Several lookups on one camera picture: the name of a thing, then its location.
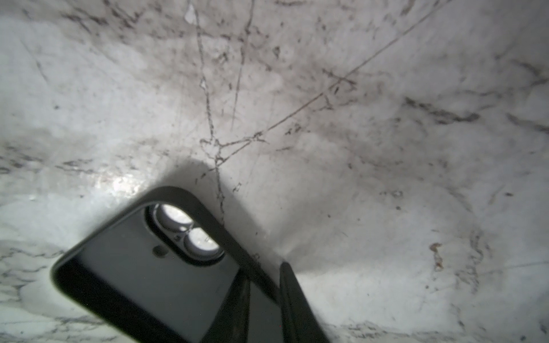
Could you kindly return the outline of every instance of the white marble countertop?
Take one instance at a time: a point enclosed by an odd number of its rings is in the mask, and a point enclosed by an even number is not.
[[[194,192],[334,342],[549,340],[549,3],[0,4],[0,341],[127,342],[49,268]]]

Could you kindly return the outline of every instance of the cracked surface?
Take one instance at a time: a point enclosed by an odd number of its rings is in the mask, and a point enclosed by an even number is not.
[[[273,279],[289,261],[335,342],[546,341],[548,17],[4,2],[0,340],[126,341],[36,294],[57,252],[169,180]]]

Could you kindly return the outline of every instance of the black smartphone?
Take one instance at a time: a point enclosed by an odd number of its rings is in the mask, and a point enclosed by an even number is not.
[[[196,197],[161,187],[62,256],[52,280],[137,341],[200,343],[239,270],[248,342],[283,342],[274,282]]]

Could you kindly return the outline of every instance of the circular black dot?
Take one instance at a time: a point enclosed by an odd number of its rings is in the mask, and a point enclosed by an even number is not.
[[[156,257],[164,258],[168,253],[168,248],[162,245],[157,245],[153,248],[153,254]]]

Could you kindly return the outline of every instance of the black phone case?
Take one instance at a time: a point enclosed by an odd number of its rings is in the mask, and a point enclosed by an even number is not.
[[[213,265],[191,263],[156,232],[149,209],[185,211],[225,251]],[[167,255],[153,248],[168,246]],[[249,342],[282,342],[278,288],[191,193],[152,190],[67,252],[52,268],[57,288],[140,342],[198,343],[239,270],[251,281]]]

